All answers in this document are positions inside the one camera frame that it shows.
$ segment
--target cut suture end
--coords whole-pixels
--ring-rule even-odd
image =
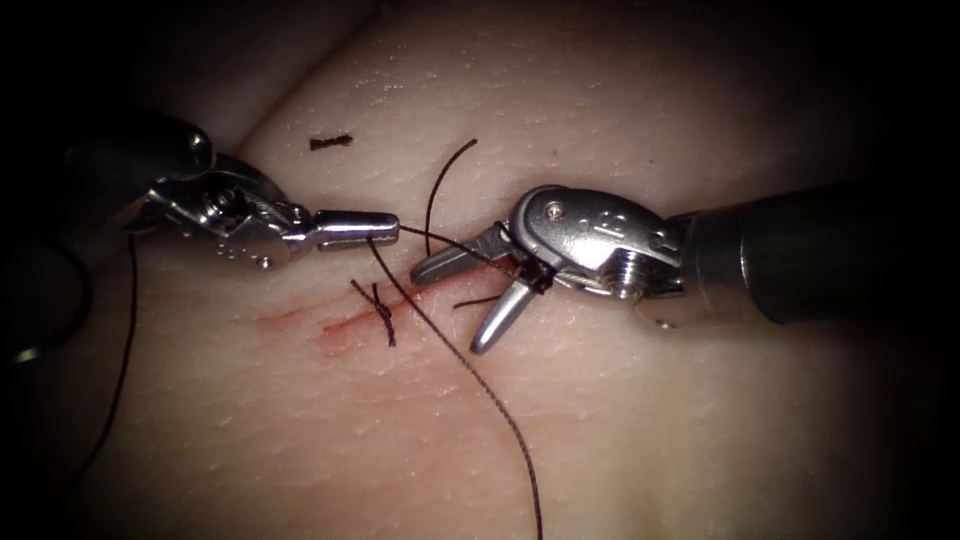
[[[457,302],[453,305],[453,309],[460,309],[467,306],[478,306],[480,304],[486,304],[489,302],[494,302],[500,299],[500,295],[488,296],[487,298],[478,298],[476,300],[467,300],[465,302]]]
[[[331,146],[350,146],[350,143],[352,142],[353,137],[347,134],[331,137],[329,139],[310,139],[310,151],[312,152],[322,148],[330,148]]]

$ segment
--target metal instrument jaw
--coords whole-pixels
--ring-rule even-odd
[[[184,236],[213,240],[218,255],[267,270],[303,257],[310,248],[334,251],[396,243],[399,220],[378,212],[320,211],[314,216],[250,165],[217,155],[204,175],[187,181],[158,181],[126,228],[154,227],[163,216]]]
[[[561,285],[617,300],[663,294],[676,283],[680,232],[639,204],[610,193],[540,186],[520,198],[505,228],[509,234],[497,224],[464,246],[491,259],[510,256],[521,269],[529,270],[535,261]],[[434,283],[477,264],[476,257],[450,247],[418,264],[411,281]],[[548,287],[531,288],[529,280],[511,283],[470,350],[488,351]]]

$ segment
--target blood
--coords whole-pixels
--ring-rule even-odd
[[[494,280],[499,275],[496,270],[481,265],[438,283],[409,287],[409,292],[420,303],[435,294],[446,295],[453,300],[463,291],[471,290],[478,279]],[[380,315],[357,295],[349,279],[344,279],[343,284],[343,291],[332,298],[326,294],[301,294],[273,308],[264,308],[253,318],[256,331],[265,340],[293,340],[318,346],[328,358],[344,356],[367,347],[386,349]],[[380,296],[393,312],[397,346],[402,347],[405,341],[416,340],[416,337],[409,335],[413,319],[406,300],[389,284],[380,286]],[[348,315],[337,314],[351,311],[352,314]]]

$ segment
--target black suture thread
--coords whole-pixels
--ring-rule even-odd
[[[363,287],[357,283],[357,280],[351,279],[350,284],[353,285],[353,288],[360,293],[360,296],[362,296],[364,300],[370,302],[370,305],[373,306],[373,309],[377,311],[377,315],[379,315],[380,319],[383,321],[383,325],[387,327],[387,346],[396,347],[397,335],[393,330],[393,313],[390,312],[390,308],[387,307],[386,304],[380,301],[380,295],[377,294],[377,284],[373,284],[373,297],[363,290]]]
[[[433,183],[433,189],[430,190],[430,198],[427,200],[427,217],[426,221],[423,224],[423,230],[426,233],[430,232],[430,214],[433,213],[433,200],[437,197],[437,190],[440,189],[440,183],[443,182],[443,177],[447,175],[447,170],[450,169],[450,166],[453,165],[453,162],[457,160],[464,152],[470,149],[471,146],[477,144],[476,139],[470,139],[467,144],[460,147],[459,150],[454,152],[450,159],[447,160],[447,164],[443,166],[443,169],[440,171],[440,176],[437,177],[437,181]],[[423,245],[427,249],[427,257],[430,256],[430,236],[429,234],[424,235]]]
[[[117,410],[120,408],[120,394],[123,392],[123,383],[127,378],[127,368],[130,366],[130,352],[133,350],[133,336],[137,331],[137,289],[139,277],[137,275],[137,249],[132,234],[127,238],[127,249],[130,252],[131,268],[130,327],[127,329],[127,341],[123,346],[123,361],[120,363],[120,375],[117,377],[117,386],[113,391],[113,401],[110,403],[110,411],[107,413],[107,421],[103,426],[103,431],[100,432],[100,438],[97,439],[97,444],[94,445],[93,450],[87,454],[87,458],[83,460],[83,464],[80,465],[80,468],[77,469],[77,472],[74,473],[64,488],[65,497],[69,496],[80,484],[83,477],[86,476],[87,471],[93,466],[93,462],[96,461],[97,456],[100,455],[104,445],[107,444],[107,438],[110,437],[110,431],[113,429],[113,422],[117,418]]]
[[[510,229],[508,229],[502,221],[498,221],[496,224],[500,227],[500,232],[507,235],[507,238],[510,239],[510,243],[526,255],[526,258],[524,258],[523,262],[517,267],[517,281],[523,283],[537,294],[547,292],[547,289],[553,286],[553,278],[557,275],[557,269],[541,260],[517,242],[516,237],[513,236],[513,233],[510,232]]]
[[[42,340],[40,343],[31,347],[21,349],[12,355],[9,360],[13,363],[22,362],[25,358],[40,358],[62,346],[80,330],[80,327],[83,326],[83,323],[86,322],[90,316],[90,307],[93,305],[93,279],[90,277],[90,271],[87,270],[87,266],[76,253],[57,240],[56,237],[51,236],[47,238],[46,246],[57,255],[63,257],[71,269],[73,269],[74,273],[76,273],[77,279],[80,281],[80,303],[63,328],[52,337]]]
[[[527,441],[523,438],[523,433],[520,432],[520,426],[517,425],[517,422],[513,419],[513,416],[510,415],[510,412],[507,411],[507,407],[500,401],[500,398],[497,397],[496,392],[493,391],[493,388],[487,384],[487,381],[480,376],[480,373],[477,372],[476,368],[473,367],[473,364],[467,360],[463,354],[447,339],[447,336],[440,331],[440,328],[427,316],[426,313],[416,302],[413,301],[413,298],[410,297],[410,294],[400,285],[400,282],[397,281],[397,278],[394,277],[393,273],[390,272],[390,269],[387,268],[387,263],[384,262],[383,257],[380,256],[380,252],[377,251],[377,246],[373,243],[373,240],[367,239],[367,245],[370,246],[370,251],[373,252],[373,256],[377,259],[377,263],[380,265],[380,268],[383,270],[383,273],[386,274],[387,279],[393,283],[393,286],[397,288],[397,291],[403,296],[403,299],[410,304],[410,307],[420,316],[423,322],[427,323],[427,326],[433,330],[433,333],[440,338],[440,341],[446,345],[447,349],[457,357],[457,360],[460,361],[460,364],[463,365],[473,375],[473,378],[477,381],[477,384],[483,388],[483,391],[487,393],[487,396],[497,407],[497,410],[500,411],[500,414],[503,416],[503,419],[507,421],[507,424],[510,426],[510,430],[513,431],[513,436],[517,439],[517,444],[520,446],[520,452],[523,453],[523,460],[527,464],[527,473],[530,475],[530,490],[533,492],[533,513],[537,521],[537,540],[543,540],[543,516],[540,512],[540,491],[537,487],[537,473],[533,468],[533,458],[530,456],[530,448],[527,447]]]
[[[350,135],[339,135],[329,139],[310,139],[310,151],[330,148],[331,146],[350,146],[352,142],[353,137]]]
[[[476,306],[479,304],[486,304],[487,302],[493,302],[494,300],[499,300],[500,295],[488,296],[486,298],[478,298],[476,300],[467,300],[465,302],[457,302],[453,305],[453,309],[460,309],[467,306]]]

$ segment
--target metal screw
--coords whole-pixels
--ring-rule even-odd
[[[650,271],[634,251],[617,250],[600,275],[600,285],[614,298],[637,301],[649,287]]]
[[[230,206],[230,203],[237,199],[237,192],[232,189],[223,189],[217,193],[217,204]]]
[[[552,202],[547,205],[547,219],[557,221],[563,217],[563,205],[558,202]]]

